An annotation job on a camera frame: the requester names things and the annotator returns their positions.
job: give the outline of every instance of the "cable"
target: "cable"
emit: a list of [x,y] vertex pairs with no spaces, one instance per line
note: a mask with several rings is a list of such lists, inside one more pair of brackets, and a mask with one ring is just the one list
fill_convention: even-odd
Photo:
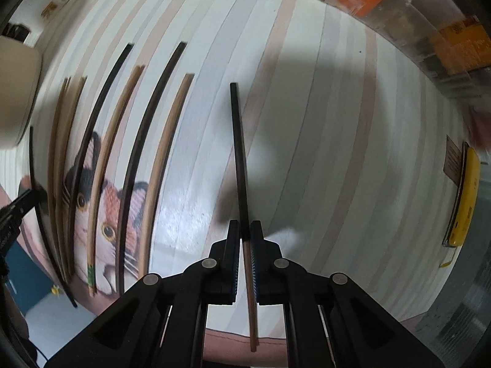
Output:
[[21,340],[21,336],[17,333],[17,329],[14,327],[12,322],[9,322],[9,324],[10,324],[11,333],[15,336],[17,343],[20,345],[20,347],[22,347],[22,349],[24,350],[24,353],[27,355],[29,360],[32,362],[33,367],[34,368],[40,368],[39,365],[37,364],[37,362],[33,360],[31,355],[29,354],[28,350],[25,348],[25,345]]
[[3,332],[8,336],[9,335],[9,317],[7,314],[7,303],[5,299],[5,290],[3,289],[3,281],[0,281],[0,327],[3,329]]
[[44,355],[44,353],[39,349],[38,346],[36,346],[34,343],[33,343],[33,346],[36,348],[36,350],[43,356],[43,358],[46,360],[46,362],[48,362],[48,358]]

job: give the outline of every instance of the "light brown stick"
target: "light brown stick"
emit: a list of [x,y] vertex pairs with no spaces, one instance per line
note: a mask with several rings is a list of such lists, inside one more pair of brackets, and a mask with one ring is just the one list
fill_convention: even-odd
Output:
[[244,256],[245,289],[247,292],[247,311],[249,312],[249,343],[250,350],[255,353],[259,346],[257,325],[257,303],[254,294],[254,276],[252,271],[252,253],[250,240],[242,239],[242,254]]
[[144,67],[145,66],[136,66],[133,68],[130,78],[126,83],[121,96],[119,97],[114,112],[112,113],[104,140],[101,144],[99,159],[97,160],[94,182],[92,183],[92,191],[90,193],[89,219],[87,226],[87,282],[91,296],[93,296],[97,291],[95,276],[95,240],[102,182],[104,181],[104,174],[106,172],[107,163],[109,162],[110,152],[114,139],[116,138],[119,123],[121,122],[126,105],[130,100],[131,94],[133,93],[134,87],[137,85]]
[[138,276],[141,278],[148,274],[148,265],[150,258],[150,240],[152,238],[157,200],[159,197],[160,186],[164,179],[165,167],[169,158],[170,146],[179,121],[181,110],[186,100],[189,87],[195,75],[187,73],[181,82],[181,86],[176,94],[174,102],[169,111],[169,116],[165,122],[162,136],[160,137],[157,154],[155,156],[150,181],[148,183],[147,195],[145,198],[145,207],[143,209],[143,220],[141,224],[139,256],[138,256]]
[[66,280],[69,282],[73,275],[70,270],[70,264],[68,263],[68,256],[70,255],[67,250],[67,244],[65,242],[67,235],[63,226],[63,179],[65,177],[65,160],[68,150],[68,141],[70,139],[70,133],[72,131],[73,120],[75,119],[75,112],[79,104],[80,96],[85,85],[87,77],[80,78],[79,85],[75,91],[70,105],[68,106],[68,112],[65,117],[65,127],[62,129],[60,136],[56,142],[56,161],[54,168],[54,185],[55,185],[55,219],[56,219],[56,232],[58,236],[58,245],[60,246],[60,261],[65,274]]
[[[53,189],[54,185],[54,167],[55,167],[55,149],[56,149],[56,135],[58,133],[58,122],[60,121],[61,108],[63,106],[63,100],[65,94],[70,85],[70,78],[65,78],[61,86],[60,95],[58,96],[58,102],[56,103],[55,115],[53,116],[53,122],[51,123],[51,136],[50,145],[48,148],[48,214],[50,216],[51,235],[54,246],[55,256],[58,260],[58,265],[61,266],[61,253],[60,245],[58,244],[58,237],[56,235],[56,216],[55,216],[55,193]],[[63,279],[67,280],[65,272],[63,272]]]

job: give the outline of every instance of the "yellow device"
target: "yellow device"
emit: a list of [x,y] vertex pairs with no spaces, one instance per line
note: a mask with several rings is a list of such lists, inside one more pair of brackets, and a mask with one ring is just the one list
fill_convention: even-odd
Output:
[[462,191],[457,206],[457,212],[455,216],[452,216],[454,219],[446,246],[461,246],[466,239],[474,207],[476,205],[480,172],[480,159],[474,148],[467,146]]

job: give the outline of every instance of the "wooden stick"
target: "wooden stick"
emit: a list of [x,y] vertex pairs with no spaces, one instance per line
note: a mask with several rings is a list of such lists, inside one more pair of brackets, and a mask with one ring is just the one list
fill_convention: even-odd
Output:
[[120,296],[124,293],[124,261],[125,261],[125,248],[126,248],[126,228],[128,226],[128,218],[130,214],[131,195],[133,194],[134,178],[137,175],[138,163],[140,161],[141,152],[145,139],[148,134],[148,129],[152,123],[153,116],[157,105],[159,104],[164,88],[169,81],[170,75],[181,57],[181,54],[186,47],[186,43],[182,41],[174,50],[169,62],[165,66],[160,79],[155,86],[155,89],[150,97],[143,118],[141,119],[140,126],[138,128],[137,137],[133,148],[131,150],[130,160],[128,162],[128,168],[126,169],[126,175],[124,178],[124,185],[121,195],[121,204],[119,206],[118,215],[118,227],[116,230],[116,289]]
[[[34,133],[33,126],[31,126],[29,128],[29,175],[30,175],[30,180],[31,180],[31,188],[34,191],[38,191],[36,178],[34,177],[33,133]],[[61,275],[60,267],[58,266],[58,263],[56,262],[55,256],[53,255],[53,252],[51,250],[51,245],[50,245],[50,242],[48,241],[48,236],[46,235],[46,229],[44,228],[44,223],[43,223],[39,203],[34,205],[34,211],[36,212],[36,220],[37,220],[37,224],[39,226],[39,232],[41,233],[41,240],[43,241],[44,249],[46,250],[46,254],[48,255],[48,260],[50,261],[51,266],[53,267],[53,271],[55,272],[56,279],[58,279],[58,282],[60,283],[61,287],[63,288],[63,291],[67,295],[68,299],[70,299],[72,306],[76,308],[77,303],[75,302],[75,299],[73,297],[72,290],[70,289],[70,287],[68,287],[65,280],[63,279],[63,277]]]
[[114,79],[116,78],[118,72],[123,66],[124,61],[129,55],[131,49],[133,48],[132,44],[127,44],[124,48],[123,52],[119,56],[118,60],[114,64],[109,76],[107,76],[104,85],[102,86],[101,92],[95,101],[92,112],[90,113],[89,120],[87,122],[87,127],[85,128],[85,132],[83,133],[82,143],[80,144],[80,151],[78,157],[75,159],[74,167],[75,172],[73,175],[73,183],[72,189],[70,190],[70,202],[68,203],[68,240],[67,247],[70,253],[68,257],[68,262],[70,262],[70,270],[71,272],[75,271],[75,257],[74,257],[74,237],[75,237],[75,212],[77,210],[77,195],[80,187],[80,178],[82,177],[83,171],[83,160],[85,158],[85,154],[87,153],[87,149],[89,148],[90,138],[92,137],[92,132],[94,131],[95,123],[97,122],[97,118],[102,109],[102,105],[106,100],[107,93],[111,88]]
[[[58,237],[56,234],[56,216],[55,216],[55,193],[53,189],[54,178],[54,166],[55,166],[55,149],[56,149],[56,135],[58,134],[58,122],[60,121],[61,108],[65,94],[70,85],[70,78],[65,78],[61,86],[60,94],[58,96],[58,102],[56,103],[55,115],[53,116],[53,122],[51,124],[51,136],[50,145],[48,148],[48,214],[50,216],[52,242],[55,247],[55,256],[58,264],[61,265],[61,253],[60,244],[58,243]],[[63,272],[63,279],[67,280],[65,272]]]
[[96,227],[97,217],[99,215],[99,202],[101,200],[101,187],[104,181],[104,174],[106,172],[107,163],[116,138],[117,130],[124,111],[133,93],[134,87],[143,72],[144,66],[136,66],[133,68],[130,78],[126,83],[126,86],[119,97],[114,112],[112,113],[111,120],[107,126],[106,134],[101,145],[101,152],[99,154],[99,160],[95,168],[94,182],[92,183],[92,191],[90,194],[89,204],[89,220],[87,226],[87,279],[89,294],[93,296],[97,292],[96,276],[95,276],[95,243],[96,243]]
[[237,176],[237,194],[239,197],[239,216],[244,254],[245,287],[247,290],[247,308],[249,310],[249,341],[250,350],[256,352],[259,344],[257,330],[257,303],[254,293],[254,277],[252,271],[252,254],[250,248],[250,221],[247,205],[247,166],[242,131],[241,109],[237,83],[230,83],[230,102],[232,108],[232,130],[234,136],[235,173]]
[[69,270],[68,264],[68,250],[65,242],[65,230],[63,226],[63,179],[65,177],[65,160],[66,152],[68,149],[68,140],[70,139],[70,133],[72,131],[73,120],[75,118],[75,112],[79,104],[80,96],[82,95],[83,86],[87,77],[80,78],[79,85],[73,96],[72,102],[68,107],[68,112],[65,120],[65,128],[62,130],[58,138],[58,154],[55,161],[55,219],[56,219],[56,233],[58,236],[58,245],[60,246],[60,262],[65,273],[66,280],[69,281],[73,275],[73,272]]
[[150,181],[148,182],[148,191],[145,198],[145,207],[143,209],[143,220],[141,224],[140,241],[139,241],[139,256],[138,256],[138,276],[141,278],[148,274],[148,265],[150,258],[150,240],[152,239],[153,226],[155,221],[155,213],[157,201],[159,197],[160,187],[164,179],[165,167],[169,158],[170,146],[181,115],[181,110],[186,100],[189,87],[195,75],[187,73],[181,82],[181,87],[176,94],[172,107],[169,111],[169,116],[165,122],[162,136],[160,137],[157,154],[155,156]]

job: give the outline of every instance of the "cat eye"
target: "cat eye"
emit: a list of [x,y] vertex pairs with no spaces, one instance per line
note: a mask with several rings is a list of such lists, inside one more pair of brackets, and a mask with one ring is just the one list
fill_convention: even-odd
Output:
[[114,238],[116,237],[116,231],[112,226],[110,226],[107,223],[104,223],[102,225],[102,235],[104,235],[104,238],[106,238],[109,242],[114,242]]
[[85,196],[83,196],[82,192],[79,192],[79,194],[77,195],[77,207],[81,211],[87,210],[87,202],[85,201]]

